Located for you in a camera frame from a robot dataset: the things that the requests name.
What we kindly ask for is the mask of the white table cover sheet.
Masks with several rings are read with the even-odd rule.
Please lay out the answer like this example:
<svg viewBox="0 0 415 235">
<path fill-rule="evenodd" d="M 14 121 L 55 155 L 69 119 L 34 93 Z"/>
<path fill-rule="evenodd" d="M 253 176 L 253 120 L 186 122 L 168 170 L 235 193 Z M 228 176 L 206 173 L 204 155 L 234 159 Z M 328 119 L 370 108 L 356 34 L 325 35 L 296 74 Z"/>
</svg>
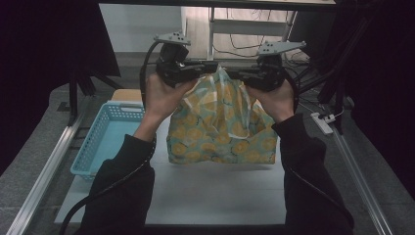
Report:
<svg viewBox="0 0 415 235">
<path fill-rule="evenodd" d="M 281 161 L 274 164 L 171 164 L 169 121 L 158 130 L 147 225 L 275 225 L 285 221 Z"/>
</svg>

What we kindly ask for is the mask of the white power strip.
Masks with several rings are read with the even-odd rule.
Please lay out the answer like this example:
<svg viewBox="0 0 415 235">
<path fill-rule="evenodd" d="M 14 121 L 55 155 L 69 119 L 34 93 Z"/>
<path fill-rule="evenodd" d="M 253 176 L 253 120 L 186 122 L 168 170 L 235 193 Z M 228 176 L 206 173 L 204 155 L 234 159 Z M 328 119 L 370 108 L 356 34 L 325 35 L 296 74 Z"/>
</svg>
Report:
<svg viewBox="0 0 415 235">
<path fill-rule="evenodd" d="M 310 116 L 325 135 L 333 133 L 333 129 L 330 126 L 330 123 L 336 119 L 334 115 L 321 115 L 319 113 L 312 113 Z"/>
</svg>

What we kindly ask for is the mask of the aluminium rail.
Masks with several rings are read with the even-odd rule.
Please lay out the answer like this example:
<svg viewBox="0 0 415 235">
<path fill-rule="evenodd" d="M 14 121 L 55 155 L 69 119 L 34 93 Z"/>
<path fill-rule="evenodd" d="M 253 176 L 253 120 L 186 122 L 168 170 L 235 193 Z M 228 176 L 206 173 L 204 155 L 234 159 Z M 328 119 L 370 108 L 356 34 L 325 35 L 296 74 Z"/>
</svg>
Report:
<svg viewBox="0 0 415 235">
<path fill-rule="evenodd" d="M 359 195 L 366 206 L 371 220 L 379 235 L 393 235 L 392 228 L 380 207 L 380 204 L 369 187 L 366 178 L 364 177 L 351 148 L 346 142 L 345 137 L 335 129 L 333 138 L 341 152 L 341 155 L 346 164 L 347 170 L 359 192 Z"/>
<path fill-rule="evenodd" d="M 85 112 L 80 112 L 78 117 L 74 120 L 72 126 L 67 126 L 55 148 L 49 156 L 45 166 L 42 168 L 39 176 L 34 182 L 31 190 L 28 193 L 23 205 L 16 215 L 12 225 L 7 231 L 6 235 L 23 235 L 31 222 L 35 211 L 37 210 L 44 194 L 46 193 L 56 170 L 63 160 L 71 140 L 73 139 L 77 129 L 85 117 Z"/>
</svg>

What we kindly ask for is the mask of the black curtain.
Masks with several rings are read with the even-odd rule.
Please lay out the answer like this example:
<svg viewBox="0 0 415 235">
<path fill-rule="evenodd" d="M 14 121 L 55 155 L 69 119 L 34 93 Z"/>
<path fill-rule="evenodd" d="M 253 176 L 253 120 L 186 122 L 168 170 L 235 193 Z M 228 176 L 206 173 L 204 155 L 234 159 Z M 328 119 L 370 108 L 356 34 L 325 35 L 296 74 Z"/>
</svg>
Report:
<svg viewBox="0 0 415 235">
<path fill-rule="evenodd" d="M 384 0 L 347 65 L 351 116 L 415 200 L 415 0 Z"/>
<path fill-rule="evenodd" d="M 119 76 L 98 0 L 0 0 L 0 174 L 79 74 Z"/>
</svg>

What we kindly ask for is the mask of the black metal stand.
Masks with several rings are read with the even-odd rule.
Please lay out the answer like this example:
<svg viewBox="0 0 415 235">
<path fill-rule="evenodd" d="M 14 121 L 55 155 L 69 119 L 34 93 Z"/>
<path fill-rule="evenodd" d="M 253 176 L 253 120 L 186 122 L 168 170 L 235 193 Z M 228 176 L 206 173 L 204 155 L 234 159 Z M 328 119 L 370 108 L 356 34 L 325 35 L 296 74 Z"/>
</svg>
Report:
<svg viewBox="0 0 415 235">
<path fill-rule="evenodd" d="M 90 67 L 77 66 L 69 77 L 69 122 L 68 126 L 74 125 L 78 117 L 77 88 L 80 88 L 85 96 L 94 96 L 96 87 L 92 82 L 96 77 L 114 89 L 122 89 L 122 86 L 109 77 Z"/>
<path fill-rule="evenodd" d="M 336 96 L 335 113 L 343 110 L 347 65 L 371 22 L 362 13 L 298 12 L 289 39 L 306 42 L 309 57 L 297 77 L 300 93 L 323 84 L 317 101 L 328 104 Z"/>
</svg>

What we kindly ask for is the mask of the white desk frame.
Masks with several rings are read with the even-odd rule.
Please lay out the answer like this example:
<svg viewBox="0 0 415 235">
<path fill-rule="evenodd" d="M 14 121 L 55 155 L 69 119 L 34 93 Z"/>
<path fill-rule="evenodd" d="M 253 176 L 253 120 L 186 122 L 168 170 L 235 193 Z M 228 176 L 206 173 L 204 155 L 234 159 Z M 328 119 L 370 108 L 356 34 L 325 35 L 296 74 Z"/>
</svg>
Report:
<svg viewBox="0 0 415 235">
<path fill-rule="evenodd" d="M 296 11 L 209 8 L 208 60 L 253 60 L 265 41 L 286 41 Z"/>
</svg>

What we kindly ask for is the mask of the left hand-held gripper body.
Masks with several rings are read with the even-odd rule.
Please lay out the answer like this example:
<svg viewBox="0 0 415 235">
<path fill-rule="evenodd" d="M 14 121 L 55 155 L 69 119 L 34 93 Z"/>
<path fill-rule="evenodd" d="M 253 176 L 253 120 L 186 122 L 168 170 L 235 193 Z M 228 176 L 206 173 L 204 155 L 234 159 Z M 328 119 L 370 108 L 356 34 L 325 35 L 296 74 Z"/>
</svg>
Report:
<svg viewBox="0 0 415 235">
<path fill-rule="evenodd" d="M 156 61 L 156 72 L 165 84 L 175 87 L 178 83 L 200 76 L 200 68 L 197 65 L 185 63 L 189 53 L 186 45 L 190 45 L 191 40 L 182 31 L 156 35 L 155 42 L 162 44 L 160 56 Z"/>
</svg>

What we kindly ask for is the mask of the orange slice print bag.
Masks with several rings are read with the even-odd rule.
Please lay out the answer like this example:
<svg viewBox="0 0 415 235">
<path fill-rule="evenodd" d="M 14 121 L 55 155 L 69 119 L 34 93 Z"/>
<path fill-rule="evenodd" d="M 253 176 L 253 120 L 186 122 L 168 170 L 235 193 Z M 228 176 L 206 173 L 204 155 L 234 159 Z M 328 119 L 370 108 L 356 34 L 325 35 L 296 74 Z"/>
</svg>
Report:
<svg viewBox="0 0 415 235">
<path fill-rule="evenodd" d="M 170 118 L 168 159 L 177 165 L 273 165 L 277 134 L 245 84 L 219 68 L 198 80 Z"/>
</svg>

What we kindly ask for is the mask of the person's left hand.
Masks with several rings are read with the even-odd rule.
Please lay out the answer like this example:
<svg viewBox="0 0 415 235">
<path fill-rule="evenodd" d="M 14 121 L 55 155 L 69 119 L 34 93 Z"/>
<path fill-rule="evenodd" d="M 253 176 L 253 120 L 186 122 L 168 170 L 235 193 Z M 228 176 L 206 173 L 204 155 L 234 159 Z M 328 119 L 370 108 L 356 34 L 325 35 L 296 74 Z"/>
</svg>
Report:
<svg viewBox="0 0 415 235">
<path fill-rule="evenodd" d="M 157 123 L 164 121 L 175 111 L 184 95 L 196 85 L 196 82 L 194 79 L 172 88 L 157 74 L 151 74 L 146 81 L 145 120 Z"/>
</svg>

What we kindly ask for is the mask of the light blue plastic basket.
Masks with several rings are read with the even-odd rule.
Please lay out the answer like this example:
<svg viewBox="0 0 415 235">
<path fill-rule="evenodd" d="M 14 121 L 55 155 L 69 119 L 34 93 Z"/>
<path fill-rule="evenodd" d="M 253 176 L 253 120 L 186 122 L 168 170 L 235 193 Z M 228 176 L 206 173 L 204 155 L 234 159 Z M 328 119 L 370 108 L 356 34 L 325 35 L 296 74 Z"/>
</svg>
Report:
<svg viewBox="0 0 415 235">
<path fill-rule="evenodd" d="M 70 172 L 91 181 L 103 161 L 112 159 L 120 149 L 124 136 L 132 135 L 144 116 L 142 102 L 105 103 L 96 115 Z"/>
</svg>

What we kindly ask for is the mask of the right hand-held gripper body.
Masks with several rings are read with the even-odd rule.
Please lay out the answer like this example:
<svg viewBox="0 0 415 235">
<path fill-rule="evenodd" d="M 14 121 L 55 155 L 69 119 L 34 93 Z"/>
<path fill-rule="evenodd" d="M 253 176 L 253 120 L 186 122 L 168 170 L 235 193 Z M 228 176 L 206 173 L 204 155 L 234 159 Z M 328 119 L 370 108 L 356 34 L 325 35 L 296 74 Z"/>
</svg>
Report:
<svg viewBox="0 0 415 235">
<path fill-rule="evenodd" d="M 280 87 L 285 80 L 289 80 L 290 76 L 283 67 L 281 55 L 305 46 L 305 41 L 265 41 L 257 51 L 258 73 L 254 75 L 254 88 L 262 91 L 272 91 Z"/>
</svg>

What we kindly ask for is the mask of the person's right hand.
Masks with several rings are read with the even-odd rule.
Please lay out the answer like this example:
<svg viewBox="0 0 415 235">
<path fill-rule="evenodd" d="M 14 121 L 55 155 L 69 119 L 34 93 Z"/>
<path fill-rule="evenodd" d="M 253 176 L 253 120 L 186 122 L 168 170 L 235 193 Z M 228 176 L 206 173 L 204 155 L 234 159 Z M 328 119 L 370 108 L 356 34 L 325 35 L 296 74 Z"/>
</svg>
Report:
<svg viewBox="0 0 415 235">
<path fill-rule="evenodd" d="M 287 80 L 279 88 L 269 92 L 249 86 L 247 91 L 259 101 L 265 112 L 276 123 L 280 123 L 294 115 L 294 90 Z"/>
</svg>

